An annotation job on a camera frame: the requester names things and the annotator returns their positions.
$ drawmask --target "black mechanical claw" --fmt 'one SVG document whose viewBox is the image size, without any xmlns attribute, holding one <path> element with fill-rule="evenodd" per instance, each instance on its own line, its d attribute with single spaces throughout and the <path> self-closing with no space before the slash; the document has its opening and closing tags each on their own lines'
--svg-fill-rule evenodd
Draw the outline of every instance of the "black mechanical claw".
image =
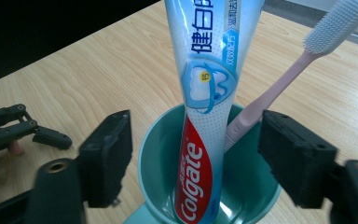
<svg viewBox="0 0 358 224">
<path fill-rule="evenodd" d="M 19 123 L 2 128 L 15 120 Z M 25 105 L 0 108 L 0 150 L 7 148 L 10 142 L 32 133 L 33 141 L 37 143 L 59 149 L 68 149 L 72 145 L 72 140 L 67 135 L 38 125 L 26 111 Z"/>
</svg>

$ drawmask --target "pink toothbrush handle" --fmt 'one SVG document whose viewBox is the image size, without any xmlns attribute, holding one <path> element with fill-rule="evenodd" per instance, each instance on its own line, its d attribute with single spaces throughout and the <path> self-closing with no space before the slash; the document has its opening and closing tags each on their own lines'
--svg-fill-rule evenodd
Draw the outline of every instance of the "pink toothbrush handle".
<svg viewBox="0 0 358 224">
<path fill-rule="evenodd" d="M 225 152 L 234 146 L 234 144 L 261 119 L 263 110 L 268 109 L 281 92 L 283 92 L 308 65 L 322 56 L 322 54 L 311 54 L 304 50 L 297 61 L 295 61 L 268 90 L 248 104 L 227 126 Z"/>
</svg>

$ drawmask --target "yellow circle sticker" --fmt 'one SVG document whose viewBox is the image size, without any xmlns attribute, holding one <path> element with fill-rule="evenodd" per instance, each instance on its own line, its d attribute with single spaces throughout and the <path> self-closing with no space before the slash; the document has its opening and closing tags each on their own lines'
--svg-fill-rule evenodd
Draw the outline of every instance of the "yellow circle sticker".
<svg viewBox="0 0 358 224">
<path fill-rule="evenodd" d="M 209 82 L 211 80 L 211 75 L 207 71 L 203 71 L 200 73 L 201 82 Z"/>
</svg>

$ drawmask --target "toothpaste tube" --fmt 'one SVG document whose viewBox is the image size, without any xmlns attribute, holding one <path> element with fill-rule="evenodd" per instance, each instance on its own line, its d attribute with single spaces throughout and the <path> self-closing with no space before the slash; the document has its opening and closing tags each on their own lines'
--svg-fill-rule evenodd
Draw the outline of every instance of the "toothpaste tube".
<svg viewBox="0 0 358 224">
<path fill-rule="evenodd" d="M 174 209 L 185 223 L 219 211 L 227 118 L 264 0 L 165 0 L 186 115 Z"/>
</svg>

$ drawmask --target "cup rim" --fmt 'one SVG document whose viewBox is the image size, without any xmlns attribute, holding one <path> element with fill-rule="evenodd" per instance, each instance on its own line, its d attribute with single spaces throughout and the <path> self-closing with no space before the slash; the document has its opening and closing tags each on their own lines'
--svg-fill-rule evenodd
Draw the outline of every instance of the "cup rim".
<svg viewBox="0 0 358 224">
<path fill-rule="evenodd" d="M 157 209 L 157 207 L 155 205 L 153 205 L 151 203 L 151 200 L 150 198 L 148 197 L 148 195 L 146 194 L 146 191 L 145 191 L 145 186 L 144 186 L 144 181 L 142 179 L 142 155 L 143 155 L 143 151 L 144 151 L 144 147 L 145 147 L 145 142 L 146 142 L 146 137 L 148 135 L 150 135 L 151 131 L 154 129 L 154 127 L 157 125 L 157 123 L 162 119 L 164 118 L 167 114 L 171 113 L 173 110 L 177 109 L 178 107 L 181 107 L 181 106 L 184 106 L 183 104 L 179 104 L 179 105 L 176 105 L 174 107 L 172 107 L 171 109 L 167 110 L 166 112 L 164 112 L 163 114 L 161 114 L 158 119 L 156 119 L 152 126 L 147 130 L 146 134 L 145 134 L 145 137 L 142 141 L 142 144 L 141 144 L 141 147 L 140 147 L 140 151 L 139 151 L 139 158 L 138 158 L 138 167 L 137 167 L 137 170 L 138 170 L 138 179 L 139 179 L 139 184 L 140 184 L 140 187 L 141 187 L 141 191 L 142 191 L 142 194 L 144 195 L 144 198 L 145 198 L 145 202 L 146 202 L 146 206 L 147 208 L 151 209 L 152 212 L 151 212 L 151 215 L 153 217 L 158 217 L 159 219 L 162 219 L 162 221 L 164 223 L 176 223 L 176 222 L 173 222 L 171 219 L 163 216 L 161 214 L 161 212 Z M 233 106 L 237 106 L 239 108 L 243 108 L 243 106 L 241 105 L 237 105 L 237 104 L 233 104 Z M 269 203 L 266 205 L 266 207 L 257 215 L 255 216 L 253 219 L 249 220 L 247 223 L 256 223 L 257 221 L 259 221 L 260 219 L 262 219 L 270 210 L 271 208 L 273 207 L 273 205 L 277 202 L 280 194 L 281 194 L 281 190 L 282 190 L 282 187 L 281 185 L 278 183 L 277 185 L 277 188 L 274 192 L 274 195 L 272 196 L 271 200 L 269 201 Z"/>
</svg>

